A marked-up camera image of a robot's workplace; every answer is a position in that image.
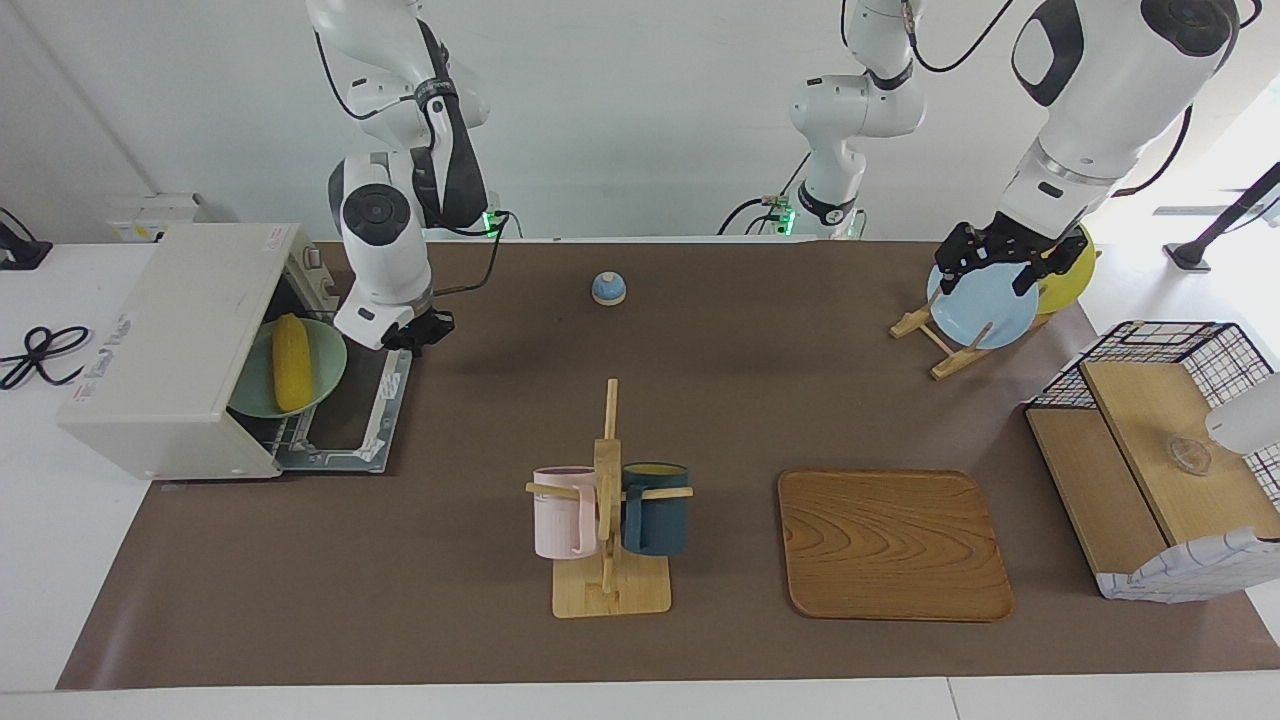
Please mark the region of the yellow plate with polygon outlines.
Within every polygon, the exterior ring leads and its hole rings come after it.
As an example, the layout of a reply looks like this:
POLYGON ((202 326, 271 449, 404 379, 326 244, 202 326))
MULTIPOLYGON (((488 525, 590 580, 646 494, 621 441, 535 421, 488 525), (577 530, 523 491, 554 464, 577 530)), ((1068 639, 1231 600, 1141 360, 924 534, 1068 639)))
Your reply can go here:
POLYGON ((1065 274, 1050 274, 1039 281, 1038 316, 1052 315, 1075 302, 1093 278, 1098 251, 1089 231, 1080 224, 1068 240, 1082 240, 1083 250, 1065 274))

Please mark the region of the mint green plate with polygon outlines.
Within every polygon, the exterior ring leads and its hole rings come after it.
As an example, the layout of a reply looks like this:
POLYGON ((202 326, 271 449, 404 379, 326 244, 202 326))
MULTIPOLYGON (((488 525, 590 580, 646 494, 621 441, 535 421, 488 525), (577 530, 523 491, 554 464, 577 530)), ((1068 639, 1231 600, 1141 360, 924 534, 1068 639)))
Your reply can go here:
POLYGON ((232 391, 229 409, 242 415, 260 419, 280 419, 300 414, 325 400, 339 384, 347 365, 346 338, 334 327, 302 318, 306 329, 312 370, 312 397, 294 410, 284 410, 276 402, 273 333, 276 323, 269 322, 257 329, 242 373, 232 391))

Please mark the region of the small clear glass piece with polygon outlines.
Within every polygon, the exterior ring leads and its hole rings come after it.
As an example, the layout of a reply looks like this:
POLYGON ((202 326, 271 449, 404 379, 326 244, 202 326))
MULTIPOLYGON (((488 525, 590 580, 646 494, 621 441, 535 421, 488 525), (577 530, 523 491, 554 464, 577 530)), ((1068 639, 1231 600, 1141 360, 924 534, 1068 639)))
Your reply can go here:
POLYGON ((1210 446, 1187 436, 1171 436, 1166 450, 1172 462, 1184 473, 1194 477, 1207 477, 1213 464, 1210 446))

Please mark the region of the yellow corn cob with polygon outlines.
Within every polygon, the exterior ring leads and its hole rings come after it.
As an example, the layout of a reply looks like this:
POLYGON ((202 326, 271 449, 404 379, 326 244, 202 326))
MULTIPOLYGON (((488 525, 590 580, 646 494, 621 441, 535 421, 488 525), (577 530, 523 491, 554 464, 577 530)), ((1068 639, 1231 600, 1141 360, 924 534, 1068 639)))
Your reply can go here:
POLYGON ((305 409, 314 397, 314 370, 306 324, 282 315, 271 333, 274 397, 282 413, 305 409))

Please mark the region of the brown wooden tray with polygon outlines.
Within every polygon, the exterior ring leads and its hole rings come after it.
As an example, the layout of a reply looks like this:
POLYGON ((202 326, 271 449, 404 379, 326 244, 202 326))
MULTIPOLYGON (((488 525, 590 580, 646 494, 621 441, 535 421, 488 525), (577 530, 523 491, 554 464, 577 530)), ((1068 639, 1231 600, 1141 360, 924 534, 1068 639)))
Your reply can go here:
POLYGON ((804 468, 777 479, 788 598, 804 618, 996 623, 1015 607, 979 484, 954 470, 804 468))

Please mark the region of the white rounded object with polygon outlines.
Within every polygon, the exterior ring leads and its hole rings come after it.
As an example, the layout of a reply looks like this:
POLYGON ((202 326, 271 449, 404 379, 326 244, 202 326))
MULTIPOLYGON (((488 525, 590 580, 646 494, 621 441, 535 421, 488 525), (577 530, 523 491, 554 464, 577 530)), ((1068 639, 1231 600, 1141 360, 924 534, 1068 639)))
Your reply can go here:
POLYGON ((1280 443, 1280 373, 1212 409, 1204 428, 1216 445, 1239 456, 1280 443))

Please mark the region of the black clamp base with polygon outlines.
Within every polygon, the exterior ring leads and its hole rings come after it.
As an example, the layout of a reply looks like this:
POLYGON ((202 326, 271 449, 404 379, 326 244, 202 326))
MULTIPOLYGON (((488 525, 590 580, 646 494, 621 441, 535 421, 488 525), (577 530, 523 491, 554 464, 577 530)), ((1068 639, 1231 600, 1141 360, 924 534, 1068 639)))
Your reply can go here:
POLYGON ((51 250, 52 242, 37 238, 24 222, 0 206, 0 270, 33 270, 51 250))

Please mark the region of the light blue plate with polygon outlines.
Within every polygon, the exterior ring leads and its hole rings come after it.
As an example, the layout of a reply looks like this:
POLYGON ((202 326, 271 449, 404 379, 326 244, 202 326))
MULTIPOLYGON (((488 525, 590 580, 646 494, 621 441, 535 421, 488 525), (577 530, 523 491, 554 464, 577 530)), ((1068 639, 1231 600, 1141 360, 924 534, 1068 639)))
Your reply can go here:
POLYGON ((942 293, 931 306, 937 328, 951 341, 979 350, 1007 346, 1023 337, 1033 323, 1039 296, 1036 290, 1019 295, 1015 279, 1027 266, 1000 263, 965 274, 951 293, 942 293))

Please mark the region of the pink mug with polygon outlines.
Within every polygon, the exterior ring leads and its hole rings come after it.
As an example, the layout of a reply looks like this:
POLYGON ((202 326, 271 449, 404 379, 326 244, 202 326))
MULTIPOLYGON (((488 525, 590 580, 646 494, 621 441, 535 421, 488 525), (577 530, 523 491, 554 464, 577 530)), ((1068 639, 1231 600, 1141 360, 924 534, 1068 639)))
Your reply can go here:
POLYGON ((596 474, 590 466, 539 468, 532 473, 539 486, 570 489, 571 497, 532 496, 532 547, 536 556, 576 560, 599 552, 596 520, 596 474))

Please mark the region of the cream toaster oven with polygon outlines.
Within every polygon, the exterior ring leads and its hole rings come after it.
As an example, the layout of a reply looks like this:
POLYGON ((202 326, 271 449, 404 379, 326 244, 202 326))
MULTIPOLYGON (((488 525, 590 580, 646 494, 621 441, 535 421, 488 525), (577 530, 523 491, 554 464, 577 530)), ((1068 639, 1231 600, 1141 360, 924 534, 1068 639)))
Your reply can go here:
POLYGON ((332 274, 302 225, 168 231, 55 423, 143 482, 279 477, 228 410, 276 295, 305 313, 337 309, 332 274))

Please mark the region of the toaster oven glass door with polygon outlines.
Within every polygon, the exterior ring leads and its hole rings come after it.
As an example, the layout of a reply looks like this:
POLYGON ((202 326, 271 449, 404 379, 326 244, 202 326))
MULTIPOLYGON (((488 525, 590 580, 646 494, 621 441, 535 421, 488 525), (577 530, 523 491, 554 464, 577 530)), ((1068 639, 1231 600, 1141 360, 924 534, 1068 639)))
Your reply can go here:
POLYGON ((308 423, 311 445, 274 455, 285 473, 380 474, 385 471, 413 357, 347 343, 346 372, 308 423))

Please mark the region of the dark teal mug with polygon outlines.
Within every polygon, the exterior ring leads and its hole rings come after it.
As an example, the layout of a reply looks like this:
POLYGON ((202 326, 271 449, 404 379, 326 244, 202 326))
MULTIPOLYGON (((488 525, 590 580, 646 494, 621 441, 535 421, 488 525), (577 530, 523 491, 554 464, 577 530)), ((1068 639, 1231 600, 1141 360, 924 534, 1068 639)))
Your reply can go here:
POLYGON ((672 462, 630 462, 622 468, 622 544, 630 553, 676 556, 686 551, 689 498, 644 498, 649 489, 690 487, 689 469, 672 462))

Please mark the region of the white checked cloth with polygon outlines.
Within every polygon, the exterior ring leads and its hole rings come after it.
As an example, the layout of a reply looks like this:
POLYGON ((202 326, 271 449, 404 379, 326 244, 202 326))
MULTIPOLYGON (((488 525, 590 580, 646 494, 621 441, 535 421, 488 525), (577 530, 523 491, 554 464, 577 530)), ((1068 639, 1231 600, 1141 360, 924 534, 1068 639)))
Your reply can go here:
POLYGON ((1107 600, 1201 602, 1280 579, 1280 538, 1260 538, 1243 527, 1175 544, 1135 571, 1094 579, 1107 600))

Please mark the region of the wooden plate rack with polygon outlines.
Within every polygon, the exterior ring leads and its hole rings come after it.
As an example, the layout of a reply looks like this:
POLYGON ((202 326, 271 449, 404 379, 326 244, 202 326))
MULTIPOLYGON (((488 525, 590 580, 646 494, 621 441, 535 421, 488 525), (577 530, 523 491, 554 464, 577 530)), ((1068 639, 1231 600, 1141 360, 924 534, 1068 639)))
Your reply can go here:
MULTIPOLYGON (((925 286, 924 305, 922 305, 919 309, 911 313, 905 314, 897 323, 890 327, 890 334, 893 338, 902 338, 908 334, 920 332, 923 333, 924 337, 929 338, 936 346, 938 346, 940 350, 943 352, 943 360, 937 363, 931 369, 931 375, 937 380, 942 380, 951 375, 955 375, 960 370, 982 360, 984 356, 998 348, 979 350, 975 347, 975 345, 964 346, 951 341, 946 334, 943 334, 937 328, 931 315, 931 306, 933 301, 938 299, 940 295, 942 295, 938 290, 938 284, 940 284, 940 272, 937 269, 932 269, 928 283, 925 286)), ((1033 290, 1036 290, 1039 296, 1039 282, 1036 284, 1033 290)), ((1041 328, 1051 319, 1052 315, 1038 316, 1036 314, 1036 318, 1030 324, 1030 329, 1028 332, 1041 328)))

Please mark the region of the brown table mat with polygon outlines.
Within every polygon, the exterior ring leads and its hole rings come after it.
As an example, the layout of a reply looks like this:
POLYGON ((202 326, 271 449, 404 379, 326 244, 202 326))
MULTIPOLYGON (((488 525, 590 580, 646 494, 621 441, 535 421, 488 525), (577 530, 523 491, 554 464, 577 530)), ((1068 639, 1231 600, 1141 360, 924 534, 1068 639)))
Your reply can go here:
POLYGON ((154 486, 59 684, 745 680, 1280 667, 1249 598, 1103 600, 1020 404, 1093 340, 1071 310, 936 382, 891 340, 920 242, 512 243, 445 301, 381 475, 154 486), (593 301, 602 272, 627 297, 593 301), (540 466, 586 462, 620 379, 628 461, 689 466, 673 605, 559 620, 532 552, 540 466), (794 468, 964 471, 1015 607, 996 623, 823 621, 785 588, 794 468))

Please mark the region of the white socket box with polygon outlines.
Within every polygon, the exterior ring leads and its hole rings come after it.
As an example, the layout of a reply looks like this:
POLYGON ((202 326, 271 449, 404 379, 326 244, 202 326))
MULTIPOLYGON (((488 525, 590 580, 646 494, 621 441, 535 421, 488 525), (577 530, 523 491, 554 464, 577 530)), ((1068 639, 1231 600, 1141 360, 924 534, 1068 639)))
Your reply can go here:
POLYGON ((210 222, 197 193, 119 196, 109 200, 105 222, 113 237, 127 243, 155 243, 174 225, 210 222))

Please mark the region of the wooden mug rack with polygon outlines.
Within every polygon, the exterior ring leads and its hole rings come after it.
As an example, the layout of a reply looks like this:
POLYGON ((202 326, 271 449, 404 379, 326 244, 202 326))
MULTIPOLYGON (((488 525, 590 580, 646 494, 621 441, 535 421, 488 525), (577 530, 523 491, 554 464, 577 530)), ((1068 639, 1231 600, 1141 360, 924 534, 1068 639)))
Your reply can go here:
POLYGON ((672 605, 669 564, 664 556, 637 555, 623 546, 622 446, 617 438, 618 380, 608 379, 604 427, 593 446, 590 493, 581 486, 556 486, 531 480, 525 491, 534 498, 573 501, 581 509, 591 498, 591 520, 581 512, 576 542, 596 541, 596 552, 556 559, 550 609, 558 619, 604 618, 667 612, 672 605))

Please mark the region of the metal oven rack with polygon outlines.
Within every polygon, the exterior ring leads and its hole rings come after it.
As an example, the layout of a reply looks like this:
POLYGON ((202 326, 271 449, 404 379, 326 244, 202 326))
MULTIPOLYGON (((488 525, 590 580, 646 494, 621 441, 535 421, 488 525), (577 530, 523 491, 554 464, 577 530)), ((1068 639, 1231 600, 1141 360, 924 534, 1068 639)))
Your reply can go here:
MULTIPOLYGON (((330 313, 307 307, 305 305, 305 301, 294 291, 289 281, 282 279, 276 284, 276 288, 273 291, 271 299, 268 302, 268 309, 262 316, 262 323, 260 325, 264 325, 269 322, 276 322, 282 315, 285 314, 293 314, 300 319, 307 318, 332 325, 330 313)), ((311 445, 311 441, 307 438, 308 423, 314 419, 314 415, 317 411, 319 405, 320 404, 300 414, 280 419, 260 419, 260 418, 246 416, 234 410, 230 410, 229 404, 228 404, 228 410, 230 411, 232 416, 241 425, 243 425, 259 443, 264 445, 269 452, 278 455, 282 452, 292 452, 311 445)))

